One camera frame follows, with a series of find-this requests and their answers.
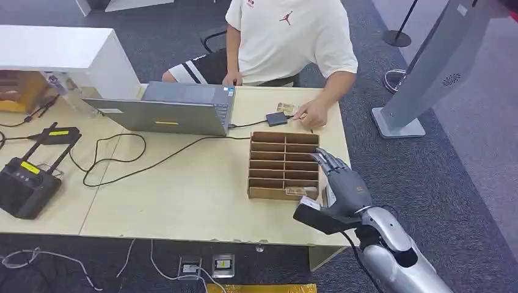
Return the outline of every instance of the man's left hand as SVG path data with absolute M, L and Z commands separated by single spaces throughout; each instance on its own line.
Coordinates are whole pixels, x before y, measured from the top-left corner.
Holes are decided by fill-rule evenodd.
M 317 98 L 302 105 L 293 120 L 300 120 L 308 128 L 322 127 L 327 124 L 327 110 L 327 103 Z

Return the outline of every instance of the man's right hand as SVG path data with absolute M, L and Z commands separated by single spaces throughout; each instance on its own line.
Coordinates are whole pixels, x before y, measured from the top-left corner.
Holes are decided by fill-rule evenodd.
M 227 87 L 232 87 L 234 85 L 242 85 L 243 84 L 243 77 L 241 76 L 241 73 L 239 71 L 229 71 L 227 73 L 227 76 L 223 79 L 223 85 Z

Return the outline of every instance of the white t-shirt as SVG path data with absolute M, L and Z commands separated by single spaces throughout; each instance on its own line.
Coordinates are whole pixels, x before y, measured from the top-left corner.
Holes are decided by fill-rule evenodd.
M 241 31 L 243 83 L 287 78 L 315 63 L 328 78 L 356 73 L 349 20 L 340 0 L 232 0 L 227 22 Z

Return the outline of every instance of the yellow floor mat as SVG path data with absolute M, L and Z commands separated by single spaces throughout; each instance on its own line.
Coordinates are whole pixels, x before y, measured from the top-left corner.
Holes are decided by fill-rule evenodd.
M 222 293 L 220 287 L 208 284 L 209 293 Z M 305 285 L 223 285 L 227 293 L 316 293 L 316 284 Z

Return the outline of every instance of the jordan logo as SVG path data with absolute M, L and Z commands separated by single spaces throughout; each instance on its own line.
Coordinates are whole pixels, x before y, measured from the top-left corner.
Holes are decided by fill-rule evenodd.
M 293 10 L 290 11 L 288 14 L 286 14 L 281 20 L 279 21 L 286 21 L 289 25 L 291 25 L 290 23 L 290 15 L 293 13 Z

